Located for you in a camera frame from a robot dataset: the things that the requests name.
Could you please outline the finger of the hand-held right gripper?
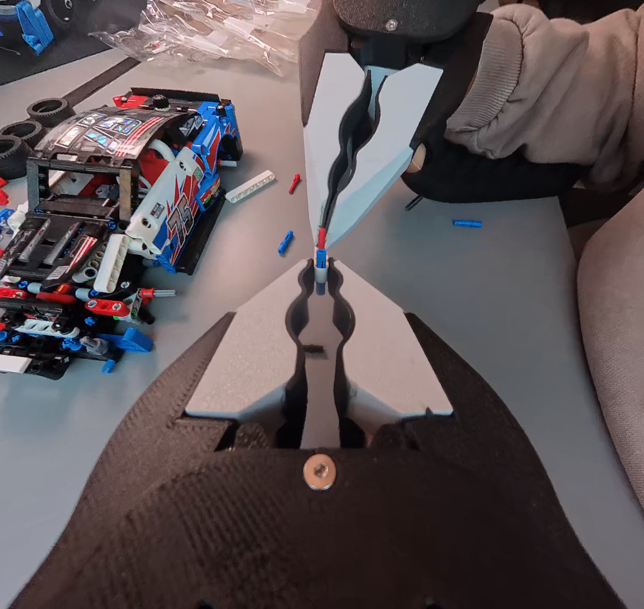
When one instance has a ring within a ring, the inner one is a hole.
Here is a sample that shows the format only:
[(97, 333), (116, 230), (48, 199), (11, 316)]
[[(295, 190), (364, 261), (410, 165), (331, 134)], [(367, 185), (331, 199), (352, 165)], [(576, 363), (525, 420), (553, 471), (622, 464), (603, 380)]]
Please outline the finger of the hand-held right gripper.
[(353, 159), (348, 186), (335, 200), (326, 246), (346, 236), (407, 170), (415, 153), (412, 139), (443, 70), (414, 64), (384, 78), (376, 97), (378, 122)]
[(348, 186), (359, 131), (366, 125), (372, 76), (349, 53), (327, 52), (304, 128), (305, 168), (312, 229), (330, 229)]

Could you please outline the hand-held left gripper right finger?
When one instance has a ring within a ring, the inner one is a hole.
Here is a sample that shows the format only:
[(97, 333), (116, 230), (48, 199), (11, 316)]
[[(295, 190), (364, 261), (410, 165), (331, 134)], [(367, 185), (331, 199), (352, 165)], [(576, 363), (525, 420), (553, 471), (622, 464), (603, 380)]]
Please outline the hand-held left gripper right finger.
[(332, 260), (332, 322), (341, 334), (334, 403), (342, 447), (363, 447), (387, 424), (453, 406), (405, 311), (341, 261)]

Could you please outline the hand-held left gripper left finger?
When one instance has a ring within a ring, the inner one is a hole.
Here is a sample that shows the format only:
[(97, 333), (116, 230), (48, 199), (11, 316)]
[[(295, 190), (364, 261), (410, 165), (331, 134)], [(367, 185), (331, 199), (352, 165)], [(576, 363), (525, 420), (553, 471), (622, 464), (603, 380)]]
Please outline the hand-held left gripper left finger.
[(300, 447), (307, 412), (309, 261), (239, 307), (185, 407), (186, 415), (259, 423), (278, 447)]

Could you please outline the person's right forearm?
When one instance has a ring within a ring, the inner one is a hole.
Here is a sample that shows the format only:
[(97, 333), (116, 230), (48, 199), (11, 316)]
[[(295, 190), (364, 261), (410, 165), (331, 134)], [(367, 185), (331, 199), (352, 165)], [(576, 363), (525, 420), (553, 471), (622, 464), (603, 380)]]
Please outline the person's right forearm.
[(445, 137), (501, 159), (590, 167), (586, 184), (643, 182), (643, 6), (591, 23), (495, 9), (471, 89)]

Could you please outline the grey desk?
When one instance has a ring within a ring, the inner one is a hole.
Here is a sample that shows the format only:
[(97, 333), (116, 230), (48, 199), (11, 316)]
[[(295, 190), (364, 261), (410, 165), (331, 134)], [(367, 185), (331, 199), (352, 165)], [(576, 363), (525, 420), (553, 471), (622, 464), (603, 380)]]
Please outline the grey desk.
[[(80, 361), (60, 381), (1, 376), (1, 607), (40, 564), (65, 526), (109, 436), (139, 395), (222, 314), (310, 255), (299, 81), (257, 66), (198, 72), (139, 65), (78, 104), (111, 105), (133, 86), (204, 90), (234, 101), (244, 157), (224, 170), (235, 187), (263, 170), (278, 180), (225, 206), (195, 277), (152, 272), (178, 287), (158, 302), (150, 354), (128, 354), (111, 375)], [(578, 337), (575, 257), (557, 199), (444, 205), (411, 198), (398, 182), (332, 254), (418, 315), (509, 404), (526, 428), (584, 545), (596, 548), (596, 501), (587, 458), (596, 434), (594, 394)], [(453, 219), (483, 227), (454, 227)], [(294, 237), (283, 256), (287, 231)]]

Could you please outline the person's right hand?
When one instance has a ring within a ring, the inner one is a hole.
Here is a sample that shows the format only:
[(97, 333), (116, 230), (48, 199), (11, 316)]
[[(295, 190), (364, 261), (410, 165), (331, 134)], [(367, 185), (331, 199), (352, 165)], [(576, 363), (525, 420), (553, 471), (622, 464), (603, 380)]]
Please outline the person's right hand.
[(445, 67), (412, 138), (414, 149), (425, 146), (423, 165), (402, 175), (423, 198), (445, 203), (540, 199), (561, 195), (589, 175), (589, 166), (532, 163), (520, 151), (492, 160), (445, 139), (447, 119), (465, 98), (491, 22), (490, 14), (478, 12), (457, 34), (426, 50), (430, 58), (444, 56)]

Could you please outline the loose white brick beam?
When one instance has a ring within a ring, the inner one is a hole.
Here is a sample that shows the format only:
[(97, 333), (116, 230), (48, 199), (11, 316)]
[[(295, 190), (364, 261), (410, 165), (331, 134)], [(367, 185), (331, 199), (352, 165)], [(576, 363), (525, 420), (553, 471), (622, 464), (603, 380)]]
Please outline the loose white brick beam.
[(275, 174), (272, 171), (263, 171), (235, 189), (228, 191), (225, 195), (225, 199), (229, 203), (238, 203), (259, 191), (262, 187), (275, 181), (275, 179)]

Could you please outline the crumpled clear plastic bag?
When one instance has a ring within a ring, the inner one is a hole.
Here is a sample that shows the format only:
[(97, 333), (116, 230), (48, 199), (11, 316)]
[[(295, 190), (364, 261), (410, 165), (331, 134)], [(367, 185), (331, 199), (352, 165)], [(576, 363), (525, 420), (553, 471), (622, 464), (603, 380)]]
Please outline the crumpled clear plastic bag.
[(288, 74), (325, 0), (146, 0), (127, 28), (90, 33), (139, 61), (167, 65), (231, 59)]

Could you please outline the brick-built toy race car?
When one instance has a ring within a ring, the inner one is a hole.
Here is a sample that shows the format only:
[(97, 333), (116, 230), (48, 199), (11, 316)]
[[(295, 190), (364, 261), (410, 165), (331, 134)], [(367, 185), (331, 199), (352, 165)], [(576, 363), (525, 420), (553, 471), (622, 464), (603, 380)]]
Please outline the brick-built toy race car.
[(243, 146), (232, 102), (204, 92), (133, 88), (46, 130), (1, 215), (1, 373), (58, 380), (152, 350), (139, 325), (176, 293), (146, 271), (194, 273)]

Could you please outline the person in beige hoodie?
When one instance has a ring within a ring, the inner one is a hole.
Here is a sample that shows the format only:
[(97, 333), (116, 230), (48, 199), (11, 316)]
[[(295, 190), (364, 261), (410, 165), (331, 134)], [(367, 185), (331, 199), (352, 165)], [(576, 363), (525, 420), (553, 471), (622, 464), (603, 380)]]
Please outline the person in beige hoodie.
[(643, 192), (585, 244), (580, 328), (612, 443), (643, 506)]

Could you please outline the black flat strip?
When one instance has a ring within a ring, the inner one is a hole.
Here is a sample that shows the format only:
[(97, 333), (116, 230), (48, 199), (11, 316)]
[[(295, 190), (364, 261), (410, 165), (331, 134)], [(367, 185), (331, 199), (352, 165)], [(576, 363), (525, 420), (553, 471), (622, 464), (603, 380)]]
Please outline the black flat strip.
[(71, 90), (63, 96), (63, 99), (69, 106), (75, 107), (140, 64), (141, 62), (135, 58), (125, 58), (109, 69), (101, 72), (96, 77)]

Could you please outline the black toy tyre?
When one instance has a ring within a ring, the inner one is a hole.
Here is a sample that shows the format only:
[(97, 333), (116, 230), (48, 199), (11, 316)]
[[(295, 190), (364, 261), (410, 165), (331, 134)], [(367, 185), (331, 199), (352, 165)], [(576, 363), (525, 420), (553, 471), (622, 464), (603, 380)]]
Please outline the black toy tyre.
[(23, 139), (1, 136), (1, 178), (10, 181), (26, 175), (26, 162), (32, 151)]
[(35, 149), (44, 138), (47, 130), (35, 120), (12, 122), (1, 128), (1, 136), (14, 136), (21, 139), (28, 147)]
[(30, 104), (26, 111), (30, 119), (44, 128), (53, 128), (75, 115), (73, 107), (64, 98), (41, 99)]

